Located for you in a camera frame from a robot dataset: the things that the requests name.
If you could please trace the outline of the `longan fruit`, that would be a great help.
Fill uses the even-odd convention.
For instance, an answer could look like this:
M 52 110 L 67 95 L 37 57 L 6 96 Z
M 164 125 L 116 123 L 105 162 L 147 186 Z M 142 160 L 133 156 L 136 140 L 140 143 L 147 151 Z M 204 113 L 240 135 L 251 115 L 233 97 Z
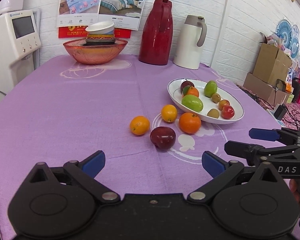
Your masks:
M 219 110 L 213 108 L 208 111 L 207 116 L 218 119 L 220 116 Z
M 219 103 L 221 101 L 221 96 L 218 93 L 215 93 L 211 96 L 211 100 L 214 103 Z

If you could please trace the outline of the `red yellow small apple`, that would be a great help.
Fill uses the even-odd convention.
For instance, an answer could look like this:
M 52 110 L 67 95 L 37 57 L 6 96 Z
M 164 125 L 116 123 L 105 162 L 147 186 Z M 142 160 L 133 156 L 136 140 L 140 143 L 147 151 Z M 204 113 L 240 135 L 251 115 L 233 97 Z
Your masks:
M 230 105 L 230 102 L 228 100 L 223 99 L 218 103 L 218 109 L 222 111 L 223 107 L 226 105 Z

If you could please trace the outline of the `dark red plum front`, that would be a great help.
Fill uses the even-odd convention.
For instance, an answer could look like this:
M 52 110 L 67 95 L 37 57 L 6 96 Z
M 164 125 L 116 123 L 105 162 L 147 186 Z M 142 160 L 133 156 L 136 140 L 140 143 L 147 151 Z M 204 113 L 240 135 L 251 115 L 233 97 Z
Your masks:
M 150 140 L 158 149 L 167 151 L 175 144 L 176 133 L 170 127 L 159 126 L 151 131 Z

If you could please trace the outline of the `dark red plum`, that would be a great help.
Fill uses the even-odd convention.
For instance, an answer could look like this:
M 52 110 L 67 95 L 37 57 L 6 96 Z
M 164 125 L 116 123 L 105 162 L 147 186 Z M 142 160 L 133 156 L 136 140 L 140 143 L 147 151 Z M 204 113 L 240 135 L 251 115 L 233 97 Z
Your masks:
M 185 80 L 184 82 L 182 82 L 181 85 L 180 85 L 180 91 L 181 91 L 181 93 L 183 93 L 184 88 L 187 87 L 187 86 L 194 87 L 194 84 L 191 81 L 189 81 L 189 80 Z
M 176 133 L 170 127 L 159 126 L 151 131 L 150 140 L 158 149 L 167 151 L 175 144 Z

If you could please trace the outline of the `small orange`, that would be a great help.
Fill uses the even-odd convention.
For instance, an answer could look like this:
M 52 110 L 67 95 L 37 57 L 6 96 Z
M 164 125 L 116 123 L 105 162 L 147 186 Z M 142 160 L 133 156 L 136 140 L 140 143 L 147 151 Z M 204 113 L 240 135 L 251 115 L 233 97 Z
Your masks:
M 136 116 L 130 122 L 129 128 L 134 135 L 144 135 L 150 128 L 150 122 L 144 116 Z
M 176 120 L 178 111 L 174 105 L 165 105 L 161 110 L 161 117 L 167 123 L 172 123 Z

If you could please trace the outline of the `round green apple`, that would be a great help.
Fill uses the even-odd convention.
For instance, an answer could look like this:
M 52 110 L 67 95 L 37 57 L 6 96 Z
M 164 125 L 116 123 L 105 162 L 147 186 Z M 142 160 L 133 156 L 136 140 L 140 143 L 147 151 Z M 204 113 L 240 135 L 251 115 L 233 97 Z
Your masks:
M 201 112 L 204 108 L 203 102 L 200 98 L 191 94 L 184 96 L 181 104 L 195 112 Z

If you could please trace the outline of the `pear-shaped green fruit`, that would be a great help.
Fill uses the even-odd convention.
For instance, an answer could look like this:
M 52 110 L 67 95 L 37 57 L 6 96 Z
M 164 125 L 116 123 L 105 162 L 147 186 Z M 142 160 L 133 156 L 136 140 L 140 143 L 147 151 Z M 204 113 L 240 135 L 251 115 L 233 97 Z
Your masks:
M 210 80 L 204 87 L 204 95 L 208 98 L 211 98 L 213 94 L 217 93 L 217 83 L 213 80 Z

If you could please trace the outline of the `orange with green leaf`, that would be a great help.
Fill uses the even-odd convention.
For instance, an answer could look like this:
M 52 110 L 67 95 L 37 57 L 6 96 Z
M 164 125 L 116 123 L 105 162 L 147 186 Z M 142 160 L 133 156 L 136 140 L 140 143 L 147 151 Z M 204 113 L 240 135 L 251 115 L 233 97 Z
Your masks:
M 193 95 L 199 97 L 199 91 L 194 86 L 185 86 L 183 88 L 183 96 L 187 96 L 187 95 Z

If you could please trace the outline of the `dark red plum back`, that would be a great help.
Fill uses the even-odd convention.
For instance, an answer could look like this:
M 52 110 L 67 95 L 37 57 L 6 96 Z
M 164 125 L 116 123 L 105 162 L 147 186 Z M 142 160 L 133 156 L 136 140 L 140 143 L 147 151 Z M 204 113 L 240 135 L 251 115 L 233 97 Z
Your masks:
M 187 87 L 187 86 L 194 87 L 194 84 L 191 81 L 189 81 L 189 80 L 185 80 L 184 82 L 182 82 L 181 85 L 180 85 L 180 91 L 181 91 L 181 93 L 183 93 L 184 88 Z

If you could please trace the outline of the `cardboard box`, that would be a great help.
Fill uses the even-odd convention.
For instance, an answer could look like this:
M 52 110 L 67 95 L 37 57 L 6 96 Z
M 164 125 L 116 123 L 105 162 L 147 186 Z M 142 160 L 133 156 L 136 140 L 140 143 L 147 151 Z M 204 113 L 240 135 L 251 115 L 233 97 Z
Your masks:
M 263 43 L 254 66 L 253 76 L 274 87 L 277 80 L 286 80 L 291 65 L 292 60 L 280 48 Z
M 282 103 L 287 103 L 290 96 L 289 93 L 283 92 L 280 89 L 276 90 L 273 86 L 253 76 L 251 73 L 246 75 L 243 87 L 256 94 L 259 98 L 271 104 L 273 107 Z

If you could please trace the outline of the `upper cardboard box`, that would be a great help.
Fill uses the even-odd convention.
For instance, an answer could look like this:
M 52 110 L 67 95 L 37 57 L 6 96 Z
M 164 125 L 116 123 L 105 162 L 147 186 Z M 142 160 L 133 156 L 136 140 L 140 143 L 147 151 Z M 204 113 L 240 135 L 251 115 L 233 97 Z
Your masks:
M 292 60 L 280 48 L 263 43 L 254 66 L 253 76 L 274 87 L 277 80 L 286 80 L 291 65 Z

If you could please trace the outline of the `purple tablecloth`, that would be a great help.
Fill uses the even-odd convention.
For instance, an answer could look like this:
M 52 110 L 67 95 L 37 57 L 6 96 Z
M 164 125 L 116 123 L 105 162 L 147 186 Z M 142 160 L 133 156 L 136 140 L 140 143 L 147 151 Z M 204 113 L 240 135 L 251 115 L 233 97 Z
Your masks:
M 149 135 L 129 130 L 136 116 L 162 126 L 162 107 L 171 103 L 167 85 L 178 78 L 216 80 L 238 99 L 241 120 L 230 125 L 203 124 L 191 137 L 177 135 L 171 152 L 160 152 Z M 225 160 L 228 140 L 249 143 L 252 128 L 279 124 L 231 81 L 207 66 L 198 70 L 172 63 L 151 66 L 120 55 L 105 66 L 83 66 L 69 56 L 41 65 L 0 103 L 0 231 L 14 237 L 7 207 L 31 168 L 83 160 L 98 150 L 106 165 L 97 180 L 118 194 L 189 194 L 210 180 L 201 156 L 211 151 Z

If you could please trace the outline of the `white thermos jug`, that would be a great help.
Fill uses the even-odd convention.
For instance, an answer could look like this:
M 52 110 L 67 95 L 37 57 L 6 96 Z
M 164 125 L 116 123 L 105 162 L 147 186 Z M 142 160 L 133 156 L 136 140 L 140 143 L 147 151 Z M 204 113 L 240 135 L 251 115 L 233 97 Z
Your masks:
M 202 57 L 206 34 L 205 18 L 187 15 L 178 36 L 173 63 L 182 68 L 197 70 Z

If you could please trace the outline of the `white water dispenser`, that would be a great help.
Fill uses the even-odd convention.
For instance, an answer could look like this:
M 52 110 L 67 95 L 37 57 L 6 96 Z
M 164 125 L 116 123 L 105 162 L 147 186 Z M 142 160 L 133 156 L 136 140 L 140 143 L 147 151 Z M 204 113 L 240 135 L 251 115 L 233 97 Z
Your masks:
M 0 101 L 34 70 L 42 46 L 32 10 L 0 15 Z

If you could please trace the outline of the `bedding poster calendar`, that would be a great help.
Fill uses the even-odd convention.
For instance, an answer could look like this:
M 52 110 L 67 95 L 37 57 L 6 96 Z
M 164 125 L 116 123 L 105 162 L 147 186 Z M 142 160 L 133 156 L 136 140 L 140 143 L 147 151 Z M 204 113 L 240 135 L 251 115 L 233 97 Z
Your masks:
M 116 28 L 138 30 L 145 0 L 59 0 L 57 27 L 112 21 Z

